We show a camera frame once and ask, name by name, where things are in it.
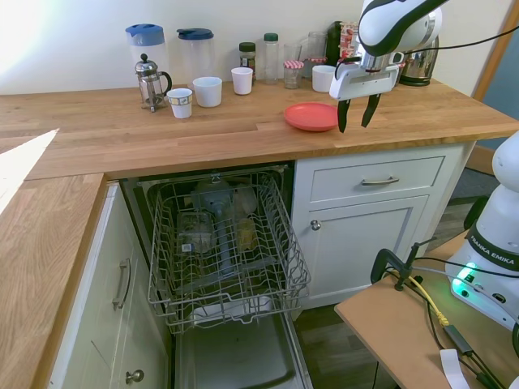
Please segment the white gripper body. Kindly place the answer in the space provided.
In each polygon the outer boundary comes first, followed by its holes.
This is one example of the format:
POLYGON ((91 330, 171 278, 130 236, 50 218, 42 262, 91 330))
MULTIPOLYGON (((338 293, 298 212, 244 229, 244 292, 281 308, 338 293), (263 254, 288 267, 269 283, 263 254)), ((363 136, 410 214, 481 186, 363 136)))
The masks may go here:
POLYGON ((341 64, 336 68, 329 95, 336 100, 352 100, 390 92, 395 86, 398 72, 398 65, 370 73, 355 63, 341 64))

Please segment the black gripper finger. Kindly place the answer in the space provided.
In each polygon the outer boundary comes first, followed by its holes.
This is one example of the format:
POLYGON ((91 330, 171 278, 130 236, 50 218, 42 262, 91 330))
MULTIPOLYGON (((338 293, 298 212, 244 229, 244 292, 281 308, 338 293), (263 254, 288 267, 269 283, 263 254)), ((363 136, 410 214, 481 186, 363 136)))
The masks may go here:
POLYGON ((350 108, 350 100, 339 100, 337 104, 337 122, 341 133, 345 132, 347 127, 348 111, 350 108))
POLYGON ((380 97, 381 97, 380 93, 369 96, 367 107, 362 116, 362 122, 361 122, 362 127, 368 127, 368 125, 378 107, 378 104, 380 102, 380 97))

